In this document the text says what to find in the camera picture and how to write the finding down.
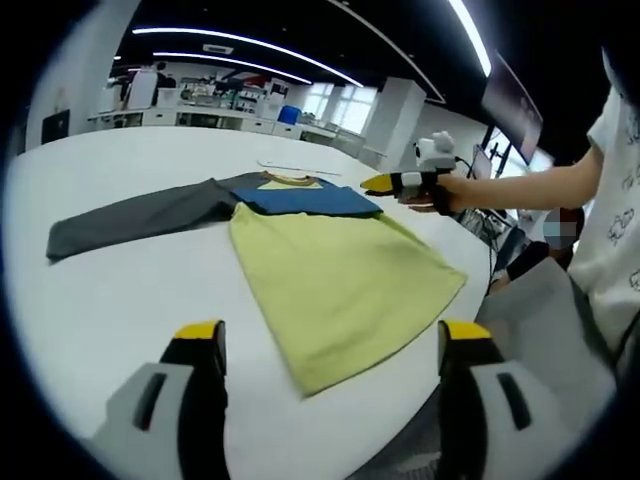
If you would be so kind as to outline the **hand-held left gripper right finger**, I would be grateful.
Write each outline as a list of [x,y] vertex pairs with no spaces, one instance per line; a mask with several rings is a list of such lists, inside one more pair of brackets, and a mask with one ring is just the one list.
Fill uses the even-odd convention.
[[555,396],[476,323],[441,320],[438,339],[437,478],[547,478],[566,452]]

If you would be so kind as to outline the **person's right hand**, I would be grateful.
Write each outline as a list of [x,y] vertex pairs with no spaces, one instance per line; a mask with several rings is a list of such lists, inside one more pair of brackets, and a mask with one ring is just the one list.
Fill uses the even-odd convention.
[[438,213],[451,216],[465,209],[466,180],[451,174],[438,177],[437,182],[425,193],[404,198],[401,204],[419,213]]

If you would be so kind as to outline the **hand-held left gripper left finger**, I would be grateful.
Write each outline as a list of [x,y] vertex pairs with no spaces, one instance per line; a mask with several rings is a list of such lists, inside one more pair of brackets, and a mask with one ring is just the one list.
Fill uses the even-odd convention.
[[109,398],[87,446],[118,479],[226,479],[224,321],[178,330]]

